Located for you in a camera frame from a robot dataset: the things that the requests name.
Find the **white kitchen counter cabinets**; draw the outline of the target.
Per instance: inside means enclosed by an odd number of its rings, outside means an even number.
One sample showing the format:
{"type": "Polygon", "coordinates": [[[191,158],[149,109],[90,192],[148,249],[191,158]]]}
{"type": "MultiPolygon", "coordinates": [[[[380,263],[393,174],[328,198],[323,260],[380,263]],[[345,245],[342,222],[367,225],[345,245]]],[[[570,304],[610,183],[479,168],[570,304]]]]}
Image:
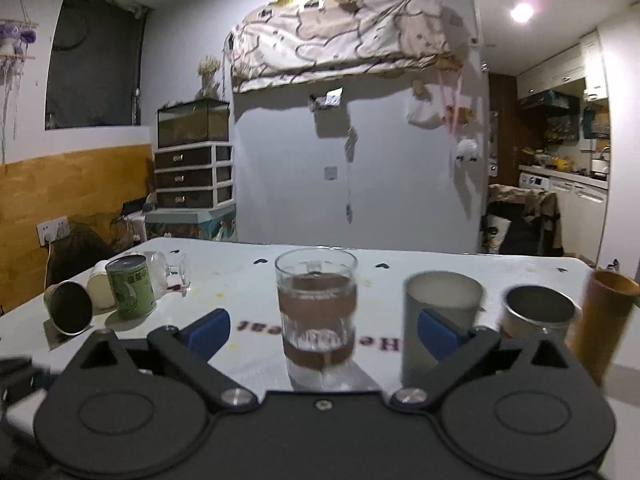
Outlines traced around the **white kitchen counter cabinets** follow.
{"type": "Polygon", "coordinates": [[[608,208],[608,182],[537,166],[521,165],[520,170],[521,188],[539,188],[556,195],[564,252],[595,266],[608,208]]]}

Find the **steel cup brown sleeve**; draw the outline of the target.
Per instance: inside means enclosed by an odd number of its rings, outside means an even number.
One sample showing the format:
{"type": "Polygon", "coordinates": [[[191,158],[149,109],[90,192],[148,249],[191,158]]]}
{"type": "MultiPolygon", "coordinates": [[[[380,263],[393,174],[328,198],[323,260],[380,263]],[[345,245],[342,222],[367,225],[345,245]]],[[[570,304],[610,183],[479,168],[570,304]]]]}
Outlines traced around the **steel cup brown sleeve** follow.
{"type": "Polygon", "coordinates": [[[577,314],[570,297],[539,285],[520,285],[502,297],[500,333],[511,338],[547,334],[566,338],[577,314]]]}

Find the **white paper cup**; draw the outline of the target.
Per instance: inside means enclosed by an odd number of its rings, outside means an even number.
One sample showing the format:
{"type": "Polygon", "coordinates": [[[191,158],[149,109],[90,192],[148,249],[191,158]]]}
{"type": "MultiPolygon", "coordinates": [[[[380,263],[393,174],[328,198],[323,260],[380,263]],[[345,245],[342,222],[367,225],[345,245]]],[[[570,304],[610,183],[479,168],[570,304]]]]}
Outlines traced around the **white paper cup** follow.
{"type": "Polygon", "coordinates": [[[96,311],[110,310],[115,307],[115,298],[106,273],[107,260],[97,262],[92,268],[86,289],[96,311]]]}

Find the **dried flower bouquet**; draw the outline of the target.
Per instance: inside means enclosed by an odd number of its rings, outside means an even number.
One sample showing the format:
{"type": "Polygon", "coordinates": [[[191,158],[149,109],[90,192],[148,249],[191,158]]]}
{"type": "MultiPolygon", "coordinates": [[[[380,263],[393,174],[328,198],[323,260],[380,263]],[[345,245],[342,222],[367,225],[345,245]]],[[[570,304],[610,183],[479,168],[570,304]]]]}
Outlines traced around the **dried flower bouquet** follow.
{"type": "Polygon", "coordinates": [[[221,68],[221,62],[214,56],[207,55],[198,64],[198,76],[201,78],[201,88],[196,97],[198,99],[219,99],[219,84],[216,73],[221,68]]]}

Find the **beige cup dark interior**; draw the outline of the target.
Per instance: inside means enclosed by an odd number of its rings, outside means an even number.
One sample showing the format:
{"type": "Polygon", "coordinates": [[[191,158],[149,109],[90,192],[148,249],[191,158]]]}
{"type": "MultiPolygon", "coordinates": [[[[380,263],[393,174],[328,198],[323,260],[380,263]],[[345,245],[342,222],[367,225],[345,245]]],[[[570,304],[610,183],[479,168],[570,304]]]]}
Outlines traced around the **beige cup dark interior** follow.
{"type": "Polygon", "coordinates": [[[75,282],[49,286],[43,301],[54,328],[65,336],[84,332],[93,318],[93,305],[85,287],[75,282]]]}

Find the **purple hanging wall decoration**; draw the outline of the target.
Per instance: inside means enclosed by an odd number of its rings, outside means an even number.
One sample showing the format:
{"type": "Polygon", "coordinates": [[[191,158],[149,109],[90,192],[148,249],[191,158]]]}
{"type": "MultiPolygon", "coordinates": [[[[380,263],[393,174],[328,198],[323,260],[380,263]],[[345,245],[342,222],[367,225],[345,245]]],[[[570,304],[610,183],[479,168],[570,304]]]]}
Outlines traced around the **purple hanging wall decoration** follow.
{"type": "Polygon", "coordinates": [[[20,94],[25,63],[33,60],[28,48],[37,41],[38,24],[29,17],[24,0],[17,0],[22,16],[1,20],[1,165],[6,166],[8,121],[12,138],[17,132],[17,99],[20,94]]]}

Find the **chair draped with clothes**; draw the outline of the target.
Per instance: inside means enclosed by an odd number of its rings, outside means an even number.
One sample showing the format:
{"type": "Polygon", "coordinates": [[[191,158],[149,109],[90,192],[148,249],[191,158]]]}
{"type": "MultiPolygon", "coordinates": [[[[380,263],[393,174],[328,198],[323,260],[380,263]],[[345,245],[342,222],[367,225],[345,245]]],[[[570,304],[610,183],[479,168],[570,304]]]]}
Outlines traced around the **chair draped with clothes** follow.
{"type": "Polygon", "coordinates": [[[555,192],[491,184],[480,227],[483,252],[488,254],[564,256],[561,211],[555,192]]]}

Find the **white plush toy hanging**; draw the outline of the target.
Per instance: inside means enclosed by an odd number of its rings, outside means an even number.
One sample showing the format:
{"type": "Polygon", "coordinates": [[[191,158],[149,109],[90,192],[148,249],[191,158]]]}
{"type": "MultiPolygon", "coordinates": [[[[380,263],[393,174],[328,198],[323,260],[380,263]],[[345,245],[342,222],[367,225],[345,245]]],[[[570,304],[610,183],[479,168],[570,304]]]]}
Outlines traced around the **white plush toy hanging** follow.
{"type": "Polygon", "coordinates": [[[476,162],[478,159],[478,144],[473,139],[462,139],[456,146],[454,156],[458,162],[476,162]]]}

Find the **white plastic bag hanging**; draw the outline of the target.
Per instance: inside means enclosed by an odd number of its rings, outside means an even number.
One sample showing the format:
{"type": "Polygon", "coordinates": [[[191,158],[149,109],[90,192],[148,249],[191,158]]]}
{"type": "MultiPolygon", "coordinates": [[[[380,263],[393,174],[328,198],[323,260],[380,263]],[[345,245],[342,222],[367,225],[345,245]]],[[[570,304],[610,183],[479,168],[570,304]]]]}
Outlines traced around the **white plastic bag hanging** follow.
{"type": "Polygon", "coordinates": [[[444,125],[442,116],[429,99],[418,99],[413,96],[407,101],[406,121],[409,125],[424,129],[436,130],[444,125]]]}

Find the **small clear glass cup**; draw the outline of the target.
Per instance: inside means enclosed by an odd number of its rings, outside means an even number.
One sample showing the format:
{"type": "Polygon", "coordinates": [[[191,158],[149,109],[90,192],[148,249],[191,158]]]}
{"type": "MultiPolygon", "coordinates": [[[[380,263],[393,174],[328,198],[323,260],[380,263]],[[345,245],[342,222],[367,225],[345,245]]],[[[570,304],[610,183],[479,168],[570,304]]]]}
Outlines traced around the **small clear glass cup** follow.
{"type": "Polygon", "coordinates": [[[176,249],[168,256],[163,252],[146,252],[144,255],[156,300],[168,292],[180,292],[186,296],[191,286],[190,263],[186,254],[176,249]]]}

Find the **grey frosted tumbler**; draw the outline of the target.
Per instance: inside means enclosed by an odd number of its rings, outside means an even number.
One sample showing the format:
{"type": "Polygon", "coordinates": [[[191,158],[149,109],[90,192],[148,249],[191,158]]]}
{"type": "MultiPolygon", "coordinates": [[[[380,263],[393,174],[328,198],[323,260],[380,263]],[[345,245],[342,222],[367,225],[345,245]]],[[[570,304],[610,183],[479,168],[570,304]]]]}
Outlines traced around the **grey frosted tumbler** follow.
{"type": "Polygon", "coordinates": [[[401,383],[422,388],[426,373],[469,339],[485,289],[466,275],[428,271],[405,284],[401,383]]]}

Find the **green printed mug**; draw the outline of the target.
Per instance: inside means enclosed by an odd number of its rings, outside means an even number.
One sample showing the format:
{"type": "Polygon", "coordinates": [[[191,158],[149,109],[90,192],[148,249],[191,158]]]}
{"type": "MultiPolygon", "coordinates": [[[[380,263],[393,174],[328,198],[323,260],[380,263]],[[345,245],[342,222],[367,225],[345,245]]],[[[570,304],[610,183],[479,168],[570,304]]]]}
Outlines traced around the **green printed mug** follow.
{"type": "Polygon", "coordinates": [[[144,318],[156,307],[145,255],[117,257],[105,266],[108,282],[121,318],[144,318]]]}

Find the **white wall power socket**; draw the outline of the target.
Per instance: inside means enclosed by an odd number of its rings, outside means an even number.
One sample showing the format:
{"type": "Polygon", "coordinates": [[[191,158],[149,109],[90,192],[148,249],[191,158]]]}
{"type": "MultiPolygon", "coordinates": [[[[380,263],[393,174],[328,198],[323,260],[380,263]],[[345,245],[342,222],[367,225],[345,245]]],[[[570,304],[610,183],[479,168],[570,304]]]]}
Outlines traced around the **white wall power socket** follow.
{"type": "Polygon", "coordinates": [[[36,226],[39,244],[46,247],[70,235],[70,225],[66,217],[47,220],[36,226]]]}

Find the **patterned fabric bundle on wall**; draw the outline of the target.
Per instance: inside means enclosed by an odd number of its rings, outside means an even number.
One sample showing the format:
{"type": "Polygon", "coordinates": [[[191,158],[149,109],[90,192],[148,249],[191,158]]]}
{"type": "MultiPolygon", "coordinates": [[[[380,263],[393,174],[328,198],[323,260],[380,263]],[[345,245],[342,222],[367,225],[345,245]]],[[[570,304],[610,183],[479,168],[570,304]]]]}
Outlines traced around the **patterned fabric bundle on wall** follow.
{"type": "Polygon", "coordinates": [[[451,49],[437,0],[278,0],[229,35],[233,91],[424,70],[451,49]]]}

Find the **clear glass mug brown bands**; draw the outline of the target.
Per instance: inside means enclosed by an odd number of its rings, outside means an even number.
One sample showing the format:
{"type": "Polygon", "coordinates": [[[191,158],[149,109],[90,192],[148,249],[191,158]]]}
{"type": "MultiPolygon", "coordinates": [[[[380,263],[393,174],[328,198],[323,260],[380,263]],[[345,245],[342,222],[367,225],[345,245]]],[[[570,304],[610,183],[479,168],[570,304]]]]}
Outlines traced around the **clear glass mug brown bands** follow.
{"type": "Polygon", "coordinates": [[[274,263],[288,374],[298,388],[352,388],[356,256],[344,249],[297,248],[274,263]]]}

